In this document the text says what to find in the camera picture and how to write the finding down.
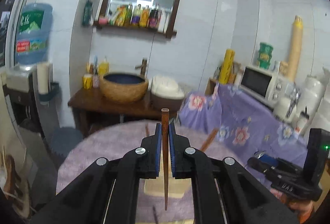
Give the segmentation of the right hand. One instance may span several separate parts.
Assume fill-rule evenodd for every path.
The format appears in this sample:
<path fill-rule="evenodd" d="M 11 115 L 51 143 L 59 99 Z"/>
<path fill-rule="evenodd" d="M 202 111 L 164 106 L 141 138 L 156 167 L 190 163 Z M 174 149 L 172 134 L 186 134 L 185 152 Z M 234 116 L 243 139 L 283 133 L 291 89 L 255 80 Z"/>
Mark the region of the right hand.
<path fill-rule="evenodd" d="M 297 211 L 300 223 L 306 222 L 314 212 L 314 203 L 312 200 L 294 200 L 286 194 L 271 188 L 270 192 L 291 210 Z"/>

